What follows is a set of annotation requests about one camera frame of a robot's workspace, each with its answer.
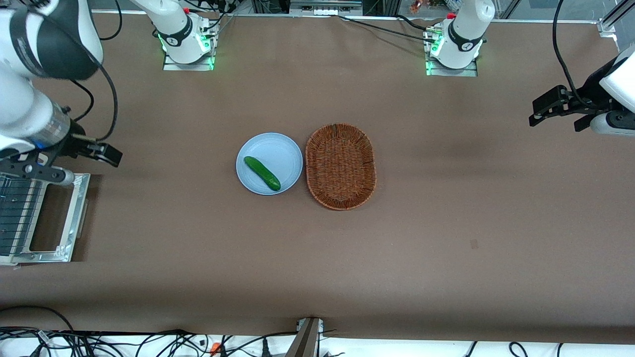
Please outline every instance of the power cord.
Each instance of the power cord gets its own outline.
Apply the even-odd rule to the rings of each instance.
[[[253,339],[253,340],[251,340],[251,341],[249,341],[247,343],[244,343],[244,344],[240,345],[239,347],[233,349],[231,352],[227,353],[227,357],[231,356],[236,351],[242,350],[242,348],[244,348],[246,346],[249,346],[250,344],[252,344],[254,342],[266,339],[267,337],[282,336],[282,335],[296,335],[296,334],[297,334],[296,331],[292,331],[292,332],[276,332],[276,333],[270,333],[268,335],[260,336],[260,337],[257,337],[255,339]]]
[[[382,30],[382,31],[390,32],[391,34],[400,35],[400,36],[404,36],[404,37],[410,37],[410,38],[413,38],[413,39],[418,39],[419,41],[423,41],[423,42],[430,42],[430,43],[433,43],[433,42],[434,42],[434,40],[433,40],[433,39],[427,39],[427,38],[423,38],[423,37],[412,36],[412,35],[409,35],[409,34],[405,34],[405,33],[403,33],[403,32],[399,32],[399,31],[393,31],[393,30],[385,29],[385,28],[383,28],[383,27],[379,27],[379,26],[375,26],[375,25],[367,24],[367,23],[365,23],[365,22],[361,22],[361,21],[353,20],[353,19],[351,19],[351,18],[343,17],[343,16],[340,16],[340,15],[331,15],[331,16],[333,16],[333,17],[339,17],[339,18],[341,18],[342,20],[345,20],[345,21],[350,21],[350,22],[354,22],[355,24],[364,25],[364,26],[372,27],[372,28],[374,28],[374,29],[378,29],[378,30]]]
[[[465,357],[471,357],[472,356],[472,352],[474,352],[474,348],[476,347],[477,343],[478,343],[478,341],[472,342],[472,346],[470,346],[470,349],[467,351],[467,354],[465,354]]]
[[[112,132],[114,132],[115,130],[115,126],[117,125],[117,115],[119,114],[119,102],[117,101],[117,90],[115,89],[115,84],[112,82],[110,75],[108,75],[108,72],[106,72],[102,64],[95,58],[95,56],[81,42],[79,42],[75,37],[73,37],[73,35],[69,34],[68,31],[66,31],[62,26],[60,26],[55,20],[53,20],[52,18],[50,18],[48,15],[44,13],[36,11],[34,8],[30,6],[27,7],[27,11],[29,13],[32,13],[41,17],[44,21],[54,26],[58,31],[65,34],[66,37],[68,37],[77,47],[79,47],[84,52],[86,52],[86,54],[91,59],[91,61],[93,61],[93,63],[99,68],[99,70],[102,71],[102,74],[104,74],[104,77],[106,78],[106,81],[108,82],[108,85],[110,86],[110,90],[112,92],[112,106],[113,106],[112,122],[110,123],[110,128],[108,129],[108,132],[106,133],[106,135],[104,135],[103,137],[97,138],[97,141],[100,142],[100,141],[104,141],[108,139],[112,135]]]
[[[565,72],[566,81],[569,83],[569,87],[571,87],[571,92],[573,96],[582,104],[584,107],[589,109],[595,109],[596,106],[592,103],[587,103],[582,99],[582,97],[578,94],[578,90],[575,88],[575,84],[573,84],[573,79],[571,78],[571,74],[569,73],[569,68],[567,68],[565,61],[562,59],[562,55],[560,54],[560,49],[558,48],[558,15],[560,15],[560,8],[562,8],[562,3],[565,0],[559,0],[558,6],[556,7],[556,14],[554,15],[554,23],[552,28],[552,42],[554,45],[554,52],[556,52],[556,57],[558,58],[558,62],[560,62],[560,66],[562,70]]]
[[[119,12],[119,26],[117,27],[117,31],[115,31],[115,33],[111,36],[108,37],[100,37],[99,39],[102,41],[108,41],[110,39],[114,39],[115,37],[117,37],[117,35],[121,32],[121,27],[123,26],[123,14],[121,13],[121,6],[119,5],[119,1],[118,0],[114,0],[115,1],[115,5],[117,5],[117,12]]]
[[[514,346],[518,346],[520,347],[520,349],[522,350],[524,356],[519,356],[514,352]],[[529,357],[527,356],[527,351],[525,351],[525,348],[523,347],[523,345],[521,345],[518,342],[510,342],[509,343],[509,353],[511,353],[512,355],[514,355],[514,357]]]
[[[419,29],[419,30],[423,30],[423,31],[425,31],[425,27],[423,27],[423,26],[419,26],[419,25],[415,24],[415,23],[414,23],[414,22],[412,22],[409,18],[407,18],[407,17],[405,17],[405,16],[403,16],[403,15],[396,15],[395,17],[396,17],[396,18],[400,18],[400,19],[404,20],[404,21],[405,21],[408,25],[410,25],[410,26],[412,26],[412,27],[414,27],[414,28],[416,28],[416,29]]]
[[[52,309],[50,307],[37,306],[37,305],[17,305],[17,306],[5,307],[4,309],[0,309],[0,313],[6,312],[6,311],[10,311],[10,310],[19,310],[19,309],[36,309],[36,310],[49,311],[49,312],[57,315],[57,317],[59,317],[64,322],[64,324],[66,324],[66,326],[69,328],[71,333],[75,333],[75,329],[73,329],[73,326],[70,324],[68,319],[64,315],[62,315],[59,311],[57,311],[55,309]],[[45,341],[43,341],[40,338],[40,336],[38,336],[38,339],[40,340],[40,346],[41,346],[41,347],[38,346],[38,348],[41,349],[42,347],[46,347],[48,349],[48,345],[46,344]],[[83,344],[84,344],[84,346],[86,348],[86,352],[88,353],[88,356],[95,357],[95,352],[91,348],[90,343],[88,343],[88,339],[86,337],[80,337],[79,339],[82,340],[82,342],[83,342]]]
[[[88,104],[88,108],[86,108],[86,110],[78,117],[76,117],[75,119],[73,119],[75,122],[82,120],[82,118],[84,118],[86,115],[88,115],[88,113],[90,113],[90,111],[92,110],[93,106],[95,105],[95,96],[93,96],[93,94],[91,93],[91,91],[84,87],[83,85],[79,84],[79,82],[77,82],[74,79],[71,79],[71,82],[78,86],[80,89],[82,89],[83,91],[86,92],[86,94],[88,94],[88,96],[90,97],[90,104]]]
[[[267,342],[267,338],[262,339],[262,355],[261,357],[271,357],[271,352],[269,351],[269,342]]]

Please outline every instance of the black cable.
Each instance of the black cable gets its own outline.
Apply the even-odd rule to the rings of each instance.
[[[200,10],[205,10],[205,11],[216,11],[216,10],[215,10],[214,8],[212,8],[212,7],[209,7],[209,8],[202,8],[202,7],[200,7],[200,6],[196,5],[196,4],[194,4],[193,2],[191,2],[191,1],[189,1],[189,0],[183,0],[183,1],[185,1],[186,3],[188,3],[188,4],[192,5],[193,7],[197,8],[197,9],[200,9]]]
[[[220,16],[218,17],[218,19],[211,25],[209,25],[208,27],[203,28],[203,31],[207,31],[209,29],[211,29],[212,27],[218,25],[218,23],[223,19],[223,16],[225,16],[225,13],[221,13]]]
[[[409,19],[409,18],[407,18],[407,17],[405,17],[405,16],[403,16],[403,15],[396,15],[395,17],[396,17],[396,18],[400,18],[400,19],[404,20],[404,21],[405,21],[408,25],[410,25],[410,26],[412,26],[412,27],[414,27],[414,28],[416,28],[416,29],[419,29],[419,30],[424,30],[424,31],[425,31],[425,27],[423,27],[423,26],[419,26],[419,25],[415,24],[414,22],[410,21],[410,19]]]
[[[0,313],[6,312],[6,311],[11,311],[11,310],[18,310],[18,309],[37,309],[37,310],[49,311],[49,312],[51,312],[53,314],[56,314],[57,317],[62,319],[62,321],[64,321],[64,323],[69,328],[69,330],[74,331],[73,326],[70,324],[68,319],[66,317],[64,317],[64,315],[59,313],[57,310],[52,309],[50,307],[37,306],[37,305],[17,305],[17,306],[10,306],[10,307],[5,307],[4,309],[0,309]]]
[[[93,61],[93,63],[99,68],[99,70],[102,71],[102,74],[104,74],[104,77],[106,78],[106,81],[108,82],[108,85],[110,86],[110,90],[112,92],[112,106],[113,106],[112,122],[110,123],[110,128],[108,129],[108,132],[106,133],[106,135],[104,135],[103,137],[97,138],[97,141],[99,142],[99,141],[104,141],[108,139],[112,135],[112,132],[115,130],[115,126],[117,125],[117,115],[119,114],[119,102],[117,101],[117,90],[115,89],[115,84],[112,82],[110,75],[108,75],[108,72],[106,72],[102,64],[97,60],[97,58],[95,58],[95,56],[81,42],[79,42],[75,37],[73,37],[73,35],[69,34],[68,31],[66,31],[62,26],[60,26],[55,20],[50,18],[48,15],[45,15],[43,13],[36,11],[34,8],[31,8],[31,7],[27,7],[27,11],[29,13],[40,16],[44,21],[53,25],[58,31],[65,34],[77,47],[81,48],[84,52],[86,52],[88,57],[90,57],[91,61]]]
[[[29,7],[27,7],[27,11],[28,12],[33,12],[31,10],[31,8],[29,8]],[[60,312],[58,312],[57,310],[52,309],[50,307],[37,306],[37,305],[17,305],[17,306],[10,306],[10,307],[5,307],[4,309],[0,309],[0,313],[6,312],[6,311],[10,311],[10,310],[17,310],[17,309],[37,309],[37,310],[49,311],[49,312],[51,312],[53,314],[56,314],[57,317],[59,317],[62,321],[64,321],[64,323],[66,324],[66,326],[69,328],[69,330],[71,332],[75,332],[75,330],[73,329],[73,326],[70,324],[68,319],[64,315],[62,315]],[[91,349],[91,347],[90,347],[90,345],[88,343],[88,339],[86,337],[84,337],[83,340],[84,340],[83,342],[84,342],[84,345],[86,346],[86,350],[87,350],[86,352],[88,353],[88,355],[91,356],[91,357],[95,357],[95,354],[94,354],[93,350]]]
[[[250,345],[250,344],[252,344],[254,342],[260,341],[262,339],[266,339],[267,337],[282,336],[282,335],[296,335],[296,334],[297,334],[297,332],[293,331],[293,332],[276,332],[276,333],[270,333],[269,335],[260,336],[260,337],[257,337],[257,338],[255,338],[255,339],[253,339],[253,340],[251,340],[251,341],[249,341],[249,342],[247,342],[245,344],[240,345],[239,347],[235,348],[230,353],[227,353],[227,357],[229,357],[232,353],[234,353],[236,351],[239,351],[240,349],[242,349],[242,348],[244,348],[244,347],[246,347],[246,346],[248,346],[248,345]]]
[[[474,352],[474,348],[476,347],[476,344],[478,343],[478,341],[474,341],[472,342],[472,346],[470,346],[470,350],[468,350],[467,354],[465,355],[465,357],[470,357],[472,356],[472,352]]]
[[[361,22],[361,21],[353,20],[353,19],[351,19],[351,18],[343,17],[343,16],[340,16],[340,15],[331,15],[331,16],[334,16],[334,17],[339,17],[339,18],[341,18],[342,20],[346,20],[346,21],[354,22],[355,24],[360,24],[360,25],[364,25],[364,26],[372,27],[372,28],[374,28],[374,29],[378,29],[378,30],[382,30],[382,31],[390,32],[391,34],[400,35],[400,36],[405,36],[405,37],[410,37],[410,38],[413,38],[413,39],[418,39],[419,41],[423,41],[423,42],[430,42],[430,43],[433,43],[433,42],[434,42],[434,40],[433,40],[433,39],[423,38],[423,37],[418,37],[418,36],[412,36],[412,35],[409,35],[409,34],[405,34],[405,33],[403,33],[403,32],[399,32],[399,31],[393,31],[393,30],[385,29],[385,28],[383,28],[383,27],[379,27],[379,26],[375,26],[375,25],[367,24],[367,23],[365,23],[365,22]]]
[[[88,104],[88,108],[86,108],[86,110],[78,117],[76,117],[75,119],[73,119],[74,121],[80,121],[82,120],[82,118],[84,118],[86,115],[88,115],[88,113],[91,111],[91,109],[93,108],[93,105],[95,105],[95,97],[93,96],[93,94],[91,93],[91,91],[84,87],[83,85],[79,84],[79,82],[77,82],[74,79],[71,79],[71,82],[80,87],[80,89],[82,89],[83,91],[86,92],[86,94],[88,94],[88,96],[90,97],[90,104]]]
[[[171,333],[176,333],[177,330],[167,330],[167,331],[162,331],[162,332],[157,332],[157,333],[151,333],[150,335],[148,335],[148,337],[146,337],[140,344],[139,347],[137,348],[137,352],[135,353],[135,357],[139,357],[139,352],[141,351],[141,347],[144,346],[144,344],[151,342],[150,339],[157,336],[157,335],[162,335],[160,336],[160,338],[158,339],[154,339],[152,341],[156,341],[159,339],[162,339],[164,337],[169,337]]]
[[[560,66],[562,70],[565,72],[566,81],[569,83],[569,87],[571,87],[571,92],[573,96],[580,102],[581,105],[588,109],[595,109],[596,106],[594,104],[590,104],[585,102],[582,97],[578,94],[578,90],[575,88],[575,84],[573,84],[573,79],[571,78],[571,74],[569,74],[569,68],[567,68],[565,61],[562,59],[562,55],[560,54],[560,49],[558,48],[558,15],[560,15],[560,8],[562,8],[562,3],[565,0],[560,0],[558,2],[558,7],[556,7],[556,14],[554,15],[554,23],[552,28],[552,42],[554,45],[554,52],[556,52],[556,57],[558,58],[558,62],[560,62]]]
[[[118,0],[114,0],[115,1],[115,5],[117,5],[117,11],[119,12],[119,27],[117,27],[117,31],[115,31],[114,34],[112,34],[111,36],[108,37],[104,37],[104,38],[99,38],[102,41],[108,41],[110,39],[114,39],[115,37],[117,37],[117,35],[121,32],[121,27],[123,26],[123,14],[121,13],[121,6],[119,5],[119,1]]]
[[[520,349],[523,351],[523,353],[524,353],[525,355],[524,355],[524,356],[518,356],[518,355],[514,352],[514,350],[513,350],[513,347],[514,347],[514,346],[518,346],[518,347],[520,347]],[[527,356],[527,351],[525,351],[525,348],[523,347],[523,345],[521,345],[521,344],[520,344],[520,343],[518,343],[518,342],[510,342],[510,343],[509,343],[509,353],[513,354],[513,355],[514,355],[514,357],[528,357],[528,356]]]

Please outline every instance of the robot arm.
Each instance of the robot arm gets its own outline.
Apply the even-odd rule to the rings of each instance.
[[[447,18],[434,27],[441,29],[430,55],[447,68],[462,69],[478,56],[483,34],[494,19],[491,0],[464,0],[455,18]]]
[[[599,134],[635,136],[635,45],[621,52],[577,89],[580,103],[565,86],[558,85],[533,101],[529,125],[554,116],[585,114],[574,122],[575,131],[591,128]]]
[[[190,64],[211,50],[210,21],[185,12],[178,0],[131,0],[145,11],[174,62]]]
[[[146,11],[175,62],[195,62],[210,50],[209,20],[186,13],[177,0],[133,2]],[[2,9],[0,34],[0,172],[68,184],[73,174],[51,166],[58,156],[81,155],[118,166],[118,150],[87,137],[68,109],[30,81],[82,80],[97,71],[104,53],[86,0],[41,0],[28,9]]]

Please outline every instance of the brown tabletop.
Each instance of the brown tabletop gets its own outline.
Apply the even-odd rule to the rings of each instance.
[[[108,34],[117,16],[96,22]],[[492,24],[477,78],[428,77],[420,43],[337,18],[236,18],[212,72],[163,72],[151,31],[126,15],[104,43],[121,166],[60,162],[95,174],[75,262],[0,269],[2,305],[56,307],[84,330],[256,334],[312,315],[350,337],[635,342],[635,142],[574,118],[528,126],[531,101],[565,83],[550,24]],[[617,53],[595,25],[559,38],[578,85]],[[110,91],[100,74],[87,85],[82,124],[100,135]],[[88,104],[68,82],[37,86]],[[238,181],[252,136],[304,148],[334,122],[375,149],[361,208],[323,208],[304,175],[270,197]]]

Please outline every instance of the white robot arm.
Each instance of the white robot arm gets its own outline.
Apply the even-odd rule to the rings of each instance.
[[[491,0],[465,0],[455,18],[436,24],[442,33],[430,55],[447,68],[467,67],[478,56],[483,34],[494,19],[496,8]]]
[[[177,0],[133,2],[146,11],[175,62],[195,62],[210,50],[209,20],[186,13]],[[0,10],[0,172],[68,184],[72,173],[51,166],[57,156],[118,166],[119,151],[87,137],[68,109],[31,83],[34,77],[88,79],[103,59],[86,0],[41,0]]]
[[[174,62],[190,64],[211,50],[210,21],[186,13],[177,0],[131,0],[145,11]]]

